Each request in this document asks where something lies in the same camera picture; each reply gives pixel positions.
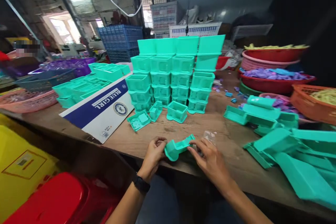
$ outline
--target workbench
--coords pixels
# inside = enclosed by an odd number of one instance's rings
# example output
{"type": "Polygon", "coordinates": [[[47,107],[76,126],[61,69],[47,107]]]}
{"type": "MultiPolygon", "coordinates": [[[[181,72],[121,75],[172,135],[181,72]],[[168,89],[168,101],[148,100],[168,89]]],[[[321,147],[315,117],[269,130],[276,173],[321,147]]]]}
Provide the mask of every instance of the workbench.
{"type": "MultiPolygon", "coordinates": [[[[220,93],[211,92],[205,114],[188,114],[183,124],[168,121],[167,110],[163,109],[156,122],[152,122],[143,129],[134,132],[130,124],[124,120],[109,139],[102,144],[104,148],[115,150],[119,153],[143,159],[148,143],[155,136],[163,136],[168,140],[181,141],[190,134],[195,138],[203,136],[204,131],[216,132],[216,146],[223,153],[226,165],[231,176],[244,192],[257,195],[286,206],[300,209],[326,219],[336,220],[336,212],[333,212],[312,202],[300,200],[285,175],[279,167],[264,170],[261,165],[243,149],[249,142],[258,140],[260,136],[249,127],[239,125],[223,117],[227,105],[237,107],[232,98],[226,97],[224,89],[237,96],[234,86],[239,86],[237,72],[222,71],[223,88],[220,93]]],[[[77,140],[92,142],[92,137],[72,125],[58,114],[63,112],[58,103],[35,113],[16,114],[6,110],[0,110],[15,119],[28,124],[39,126],[47,130],[57,132],[77,140]]],[[[176,162],[162,161],[160,163],[168,168],[178,170],[195,176],[203,176],[190,153],[180,155],[176,162]]]]}

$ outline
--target hand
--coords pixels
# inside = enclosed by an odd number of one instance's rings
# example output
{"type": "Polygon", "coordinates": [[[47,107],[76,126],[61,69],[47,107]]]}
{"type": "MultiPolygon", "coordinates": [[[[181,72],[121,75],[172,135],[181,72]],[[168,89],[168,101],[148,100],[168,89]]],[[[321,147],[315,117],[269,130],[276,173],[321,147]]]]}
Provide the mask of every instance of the hand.
{"type": "Polygon", "coordinates": [[[138,176],[149,183],[159,167],[159,161],[165,157],[163,152],[167,139],[162,136],[155,137],[149,144],[145,159],[138,171],[138,176]]]}
{"type": "Polygon", "coordinates": [[[219,189],[229,189],[232,184],[232,178],[227,170],[222,153],[210,141],[202,138],[201,140],[192,140],[189,144],[195,144],[204,157],[201,157],[194,148],[188,147],[188,151],[194,156],[198,166],[219,189]]]}

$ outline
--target blue plastic crate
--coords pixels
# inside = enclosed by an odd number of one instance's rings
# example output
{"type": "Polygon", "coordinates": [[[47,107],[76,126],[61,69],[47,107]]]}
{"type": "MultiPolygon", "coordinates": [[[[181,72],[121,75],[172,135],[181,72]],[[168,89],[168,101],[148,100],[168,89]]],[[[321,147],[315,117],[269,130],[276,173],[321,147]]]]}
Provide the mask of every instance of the blue plastic crate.
{"type": "Polygon", "coordinates": [[[129,50],[138,47],[143,39],[141,26],[118,24],[97,28],[106,50],[129,50]]]}
{"type": "Polygon", "coordinates": [[[139,48],[131,50],[107,50],[111,63],[131,62],[131,58],[139,55],[139,48]]]}

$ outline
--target purple plastic pieces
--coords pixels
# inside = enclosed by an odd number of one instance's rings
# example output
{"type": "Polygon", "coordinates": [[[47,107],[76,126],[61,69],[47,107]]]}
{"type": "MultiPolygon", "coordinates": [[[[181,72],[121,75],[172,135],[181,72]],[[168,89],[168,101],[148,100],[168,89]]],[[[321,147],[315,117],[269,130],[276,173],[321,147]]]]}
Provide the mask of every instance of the purple plastic pieces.
{"type": "Polygon", "coordinates": [[[265,68],[257,68],[250,71],[246,71],[243,73],[244,76],[259,78],[259,79],[277,79],[277,80],[303,80],[303,79],[311,79],[313,76],[307,77],[305,75],[300,74],[299,72],[294,72],[293,76],[282,75],[276,72],[270,71],[270,69],[265,68]]]}

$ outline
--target red plastic stool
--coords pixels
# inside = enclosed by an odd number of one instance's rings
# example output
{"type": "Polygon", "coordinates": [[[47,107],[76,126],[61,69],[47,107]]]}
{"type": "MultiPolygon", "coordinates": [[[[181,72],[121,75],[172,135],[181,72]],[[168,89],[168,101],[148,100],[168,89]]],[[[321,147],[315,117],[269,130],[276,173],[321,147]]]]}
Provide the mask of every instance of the red plastic stool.
{"type": "Polygon", "coordinates": [[[4,224],[105,223],[121,195],[102,182],[60,173],[34,193],[4,224]]]}

